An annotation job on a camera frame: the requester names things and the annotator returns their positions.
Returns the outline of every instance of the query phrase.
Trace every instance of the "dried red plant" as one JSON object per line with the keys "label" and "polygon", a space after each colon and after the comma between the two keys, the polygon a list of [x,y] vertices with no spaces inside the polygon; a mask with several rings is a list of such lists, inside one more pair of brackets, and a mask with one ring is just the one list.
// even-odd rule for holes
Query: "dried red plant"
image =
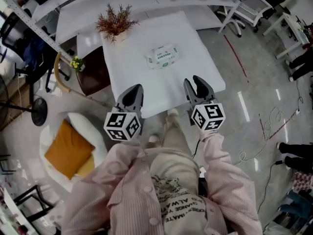
{"label": "dried red plant", "polygon": [[130,20],[129,16],[131,13],[131,6],[128,5],[125,9],[122,5],[119,6],[119,11],[115,14],[115,11],[108,3],[107,17],[102,14],[98,16],[97,30],[98,32],[104,32],[106,34],[105,38],[116,41],[116,36],[125,30],[131,28],[135,24],[139,24],[138,20]]}

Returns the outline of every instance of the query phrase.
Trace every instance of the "pink corduroy jacket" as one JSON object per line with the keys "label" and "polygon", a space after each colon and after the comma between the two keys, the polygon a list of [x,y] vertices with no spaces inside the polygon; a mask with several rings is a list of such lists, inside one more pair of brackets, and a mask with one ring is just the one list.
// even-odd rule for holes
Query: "pink corduroy jacket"
{"label": "pink corduroy jacket", "polygon": [[[223,136],[201,133],[208,187],[207,235],[261,235],[254,183],[222,151]],[[111,226],[114,235],[162,235],[160,205],[139,142],[116,144],[106,160],[77,182],[67,200],[62,235],[90,235]]]}

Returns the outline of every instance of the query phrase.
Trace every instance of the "gray floor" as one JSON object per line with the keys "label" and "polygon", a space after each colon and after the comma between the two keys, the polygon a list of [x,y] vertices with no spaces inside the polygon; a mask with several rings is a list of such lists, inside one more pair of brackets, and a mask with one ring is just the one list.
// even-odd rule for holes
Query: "gray floor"
{"label": "gray floor", "polygon": [[[208,48],[226,83],[226,90],[216,94],[226,113],[226,121],[220,129],[220,132],[225,136],[224,150],[231,154],[232,161],[236,164],[240,162],[239,154],[242,151],[246,153],[245,160],[247,160],[254,157],[265,146],[255,159],[238,165],[255,182],[257,208],[264,197],[269,168],[280,158],[279,151],[275,148],[276,143],[284,141],[309,144],[310,141],[313,141],[309,75],[298,80],[299,91],[304,99],[304,103],[300,103],[300,114],[293,116],[284,128],[271,139],[265,141],[284,124],[284,121],[288,121],[298,107],[296,83],[288,81],[290,71],[285,65],[284,59],[276,60],[275,58],[275,53],[282,48],[281,41],[275,33],[270,33],[266,37],[262,36],[262,32],[268,26],[269,22],[264,21],[257,34],[247,26],[243,30],[242,38],[238,38],[229,26],[221,34],[212,29],[199,31],[203,43]],[[227,36],[235,49],[247,77],[245,77],[224,35]],[[79,88],[75,74],[72,74],[70,83],[71,86]],[[37,94],[44,97],[48,103],[47,123],[52,121],[53,116],[58,112],[75,111],[96,116],[99,119],[98,124],[101,126],[108,111],[108,108],[80,99],[75,95],[50,95],[41,90]],[[110,87],[98,92],[94,97],[113,104]],[[179,107],[179,112],[184,126],[183,131],[190,149],[194,151],[199,135],[195,127],[188,125],[186,109],[188,109],[188,105],[182,105]],[[165,113],[161,113],[145,121],[143,136],[141,137],[143,143],[152,133],[159,133],[162,136],[164,119]],[[267,121],[265,126],[267,135],[263,135],[260,120],[263,125]],[[30,185],[42,184],[46,185],[45,194],[46,196],[49,194],[48,198],[50,197],[54,202],[60,200],[58,208],[53,213],[36,223],[44,234],[53,234],[52,222],[62,220],[64,202],[68,193],[59,184],[47,177],[39,158],[39,135],[42,129],[43,127],[35,127],[32,124],[30,114],[24,113],[22,117],[13,121],[2,132],[2,136],[8,152],[14,158],[13,163],[19,168],[14,177],[11,178],[16,182],[12,188],[15,188],[16,192],[22,192]],[[200,165],[202,155],[202,145],[200,144],[195,157]],[[283,201],[285,193],[292,186],[291,175],[292,171],[288,171],[283,165],[273,167],[266,199],[259,213],[263,226],[267,225],[277,214],[276,210]]]}

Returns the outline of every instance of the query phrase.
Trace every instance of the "white t-shirt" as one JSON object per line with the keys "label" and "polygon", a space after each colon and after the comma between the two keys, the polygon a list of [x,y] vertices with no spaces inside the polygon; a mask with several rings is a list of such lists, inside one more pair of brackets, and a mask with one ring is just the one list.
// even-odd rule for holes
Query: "white t-shirt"
{"label": "white t-shirt", "polygon": [[199,167],[181,152],[147,149],[150,174],[167,235],[204,235],[205,201],[198,196]]}

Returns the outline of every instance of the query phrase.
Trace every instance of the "blue cloth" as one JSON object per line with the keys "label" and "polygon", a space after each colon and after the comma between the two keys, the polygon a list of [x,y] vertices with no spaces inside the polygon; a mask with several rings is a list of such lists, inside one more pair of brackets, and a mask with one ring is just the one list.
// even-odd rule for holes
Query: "blue cloth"
{"label": "blue cloth", "polygon": [[37,57],[43,52],[44,47],[45,42],[40,37],[36,36],[32,38],[23,54],[26,65],[30,65],[35,69],[37,67]]}
{"label": "blue cloth", "polygon": [[293,192],[292,190],[287,194],[287,197],[292,199],[296,206],[282,205],[280,207],[281,212],[292,213],[305,219],[309,218],[311,212],[311,203],[308,200]]}

